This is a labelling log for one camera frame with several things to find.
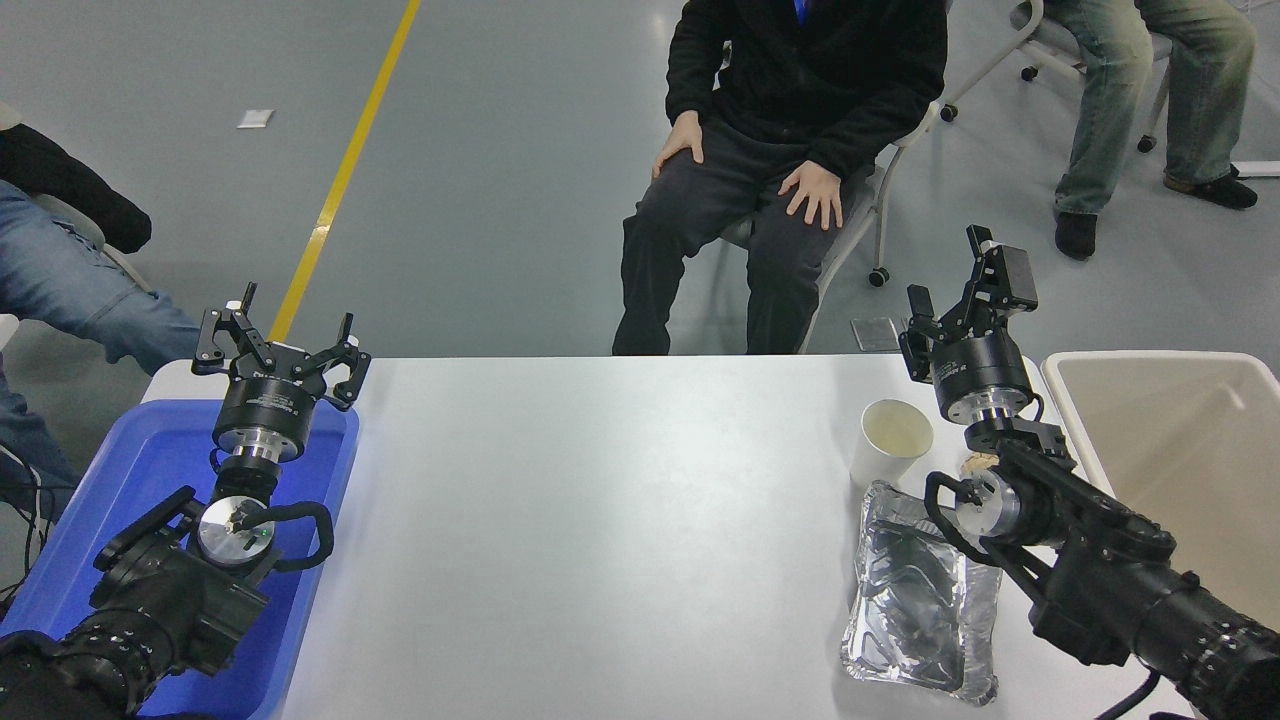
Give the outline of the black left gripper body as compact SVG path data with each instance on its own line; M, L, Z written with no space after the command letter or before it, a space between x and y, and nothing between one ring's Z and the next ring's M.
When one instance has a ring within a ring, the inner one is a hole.
M234 430L275 432L288 441L306 441L314 424L316 398L305 388L271 377L233 378L212 428L215 441Z

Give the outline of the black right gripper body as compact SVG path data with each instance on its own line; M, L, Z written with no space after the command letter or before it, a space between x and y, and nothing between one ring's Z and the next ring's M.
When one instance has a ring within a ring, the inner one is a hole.
M1020 348L1005 331L936 345L931 379L945 419L1016 416L1034 395Z

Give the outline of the person's left hand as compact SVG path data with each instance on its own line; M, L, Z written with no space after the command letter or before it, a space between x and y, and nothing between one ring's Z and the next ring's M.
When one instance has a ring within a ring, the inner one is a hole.
M780 197L788 199L785 214L801 214L803 223L822 231L844 228L842 181L815 161L805 160L782 181Z

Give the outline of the person's right hand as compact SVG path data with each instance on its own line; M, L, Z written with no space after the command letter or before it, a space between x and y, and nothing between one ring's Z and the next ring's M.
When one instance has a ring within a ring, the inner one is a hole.
M655 155L655 160L650 170L650 178L655 181L660 176L666 164L681 152L686 152L696 164L703 164L705 161L703 129L700 113L698 110L686 110L675 118L666 141L660 146L659 152Z

